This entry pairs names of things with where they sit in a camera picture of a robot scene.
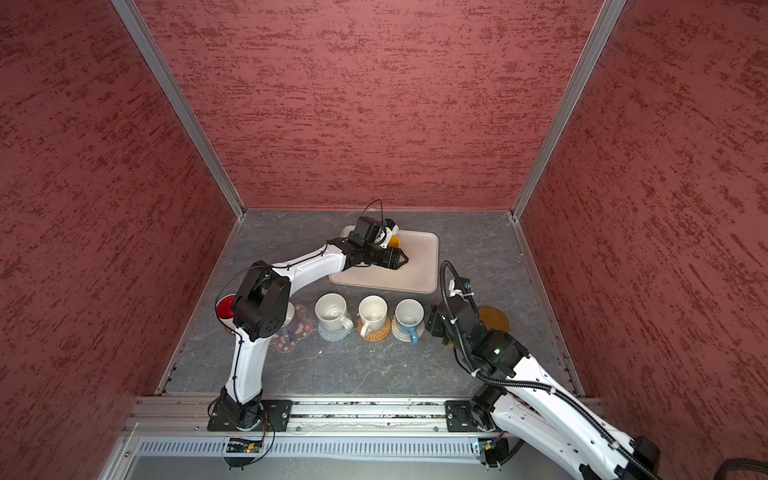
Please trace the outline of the brown round wooden coaster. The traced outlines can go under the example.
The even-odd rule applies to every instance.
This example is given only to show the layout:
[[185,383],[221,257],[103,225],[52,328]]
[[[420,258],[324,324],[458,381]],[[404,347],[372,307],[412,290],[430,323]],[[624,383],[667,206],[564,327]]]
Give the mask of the brown round wooden coaster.
[[488,330],[496,330],[509,333],[509,320],[506,314],[493,306],[482,306],[478,309],[478,315]]

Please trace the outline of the light blue mug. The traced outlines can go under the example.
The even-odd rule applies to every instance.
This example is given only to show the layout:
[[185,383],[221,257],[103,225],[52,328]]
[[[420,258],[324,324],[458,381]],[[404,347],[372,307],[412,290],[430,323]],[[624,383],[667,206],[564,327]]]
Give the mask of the light blue mug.
[[413,345],[419,341],[419,329],[424,318],[424,308],[415,299],[404,299],[395,308],[395,319],[401,336]]

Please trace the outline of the beige woven spiral coaster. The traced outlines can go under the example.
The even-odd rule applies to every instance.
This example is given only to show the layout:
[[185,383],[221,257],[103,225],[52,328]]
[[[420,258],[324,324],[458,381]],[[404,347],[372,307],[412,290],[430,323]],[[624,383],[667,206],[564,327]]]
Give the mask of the beige woven spiral coaster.
[[400,341],[416,345],[419,341],[420,322],[410,317],[395,317],[393,322],[393,335]]

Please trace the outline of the brown woven rattan coaster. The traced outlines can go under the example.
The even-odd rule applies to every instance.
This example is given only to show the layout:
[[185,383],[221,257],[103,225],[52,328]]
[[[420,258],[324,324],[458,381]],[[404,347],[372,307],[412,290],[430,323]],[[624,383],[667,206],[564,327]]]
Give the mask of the brown woven rattan coaster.
[[362,321],[357,321],[357,330],[359,335],[368,342],[380,342],[384,340],[391,332],[392,329],[392,320],[390,318],[387,318],[383,324],[383,326],[378,330],[370,330],[367,328],[367,325]]

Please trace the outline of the grey round coaster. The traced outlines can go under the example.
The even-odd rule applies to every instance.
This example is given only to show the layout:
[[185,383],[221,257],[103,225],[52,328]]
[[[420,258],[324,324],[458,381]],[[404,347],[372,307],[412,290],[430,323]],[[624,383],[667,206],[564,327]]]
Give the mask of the grey round coaster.
[[339,330],[330,331],[324,325],[319,324],[317,328],[319,336],[328,342],[339,342],[349,336],[350,331],[342,327]]

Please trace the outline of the pink flower coaster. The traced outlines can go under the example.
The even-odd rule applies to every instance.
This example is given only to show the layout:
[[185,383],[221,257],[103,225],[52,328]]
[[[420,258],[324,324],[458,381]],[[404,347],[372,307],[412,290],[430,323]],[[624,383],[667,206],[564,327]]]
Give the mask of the pink flower coaster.
[[290,347],[289,350],[283,351],[278,348],[278,331],[273,335],[271,344],[275,346],[275,349],[279,353],[288,353],[292,351],[300,340],[303,340],[310,336],[314,330],[314,327],[310,320],[307,319],[307,310],[303,305],[294,305],[295,317],[291,324],[294,329],[294,341],[295,344]]

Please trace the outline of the white mug red inside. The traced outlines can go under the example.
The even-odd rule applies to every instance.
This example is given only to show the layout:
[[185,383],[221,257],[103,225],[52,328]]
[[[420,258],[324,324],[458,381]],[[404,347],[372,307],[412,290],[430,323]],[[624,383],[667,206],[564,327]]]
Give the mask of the white mug red inside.
[[233,312],[233,304],[234,304],[235,298],[236,298],[235,294],[226,295],[220,298],[215,305],[215,314],[217,319],[227,329],[230,329],[230,330],[234,330],[236,328],[234,324],[234,312]]

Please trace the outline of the white mug purple band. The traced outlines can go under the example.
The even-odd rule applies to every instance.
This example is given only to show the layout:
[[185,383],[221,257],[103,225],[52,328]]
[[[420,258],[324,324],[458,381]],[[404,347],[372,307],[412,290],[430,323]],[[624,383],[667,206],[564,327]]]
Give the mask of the white mug purple band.
[[278,331],[278,348],[280,350],[289,350],[290,347],[295,344],[294,329],[291,327],[294,317],[295,307],[291,302],[288,302],[285,320]]

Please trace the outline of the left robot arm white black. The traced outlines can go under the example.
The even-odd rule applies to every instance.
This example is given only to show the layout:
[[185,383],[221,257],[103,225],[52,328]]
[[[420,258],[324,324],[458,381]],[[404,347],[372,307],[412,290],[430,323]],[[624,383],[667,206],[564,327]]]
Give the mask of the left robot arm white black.
[[336,238],[278,265],[254,262],[231,304],[235,350],[229,377],[214,403],[217,416],[243,431],[263,422],[262,372],[267,349],[284,323],[292,294],[359,265],[397,270],[408,261],[400,248]]

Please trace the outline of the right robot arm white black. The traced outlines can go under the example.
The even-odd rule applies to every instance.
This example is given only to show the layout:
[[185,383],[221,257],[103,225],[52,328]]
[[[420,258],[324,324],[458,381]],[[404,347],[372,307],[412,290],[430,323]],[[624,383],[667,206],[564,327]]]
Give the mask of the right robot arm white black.
[[455,296],[435,305],[425,330],[450,344],[483,386],[468,401],[446,404],[451,431],[503,431],[575,479],[655,479],[659,448],[631,437],[589,409],[512,335],[488,328]]

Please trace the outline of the beige serving tray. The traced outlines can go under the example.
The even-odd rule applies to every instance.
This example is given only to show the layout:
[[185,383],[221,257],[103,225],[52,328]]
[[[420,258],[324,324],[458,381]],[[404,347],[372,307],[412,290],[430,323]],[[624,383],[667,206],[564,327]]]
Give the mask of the beige serving tray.
[[431,232],[400,230],[399,248],[409,258],[397,270],[353,267],[330,276],[337,285],[431,294],[438,288],[439,238]]

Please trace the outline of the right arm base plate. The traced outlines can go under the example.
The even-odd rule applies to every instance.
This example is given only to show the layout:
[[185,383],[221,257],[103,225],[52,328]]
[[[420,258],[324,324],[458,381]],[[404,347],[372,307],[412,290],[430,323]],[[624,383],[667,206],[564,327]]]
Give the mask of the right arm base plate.
[[447,430],[451,433],[494,432],[490,411],[474,401],[448,400],[444,404]]

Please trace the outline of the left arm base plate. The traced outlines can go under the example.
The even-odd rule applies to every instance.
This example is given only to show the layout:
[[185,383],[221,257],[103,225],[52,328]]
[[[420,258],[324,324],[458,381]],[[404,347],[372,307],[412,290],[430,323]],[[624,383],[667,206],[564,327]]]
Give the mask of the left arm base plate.
[[228,396],[217,398],[209,412],[210,432],[285,432],[291,416],[291,400],[255,399],[240,405]]

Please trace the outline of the aluminium mounting rail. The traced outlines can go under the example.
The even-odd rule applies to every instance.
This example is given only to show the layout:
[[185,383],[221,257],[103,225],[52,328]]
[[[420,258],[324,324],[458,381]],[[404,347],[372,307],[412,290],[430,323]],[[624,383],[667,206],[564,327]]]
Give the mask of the aluminium mounting rail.
[[[445,402],[464,400],[441,397],[267,397],[265,400],[293,402],[287,436],[488,436],[494,432],[451,433],[447,430]],[[230,435],[261,436],[271,429],[256,432],[210,432],[209,412],[214,398],[210,395],[167,395],[141,397],[122,427],[124,434],[145,435]],[[497,426],[519,424],[529,430],[552,426],[558,432],[577,427],[592,427],[572,406],[557,406],[561,419],[547,419],[522,400],[507,395],[499,399],[491,413]]]

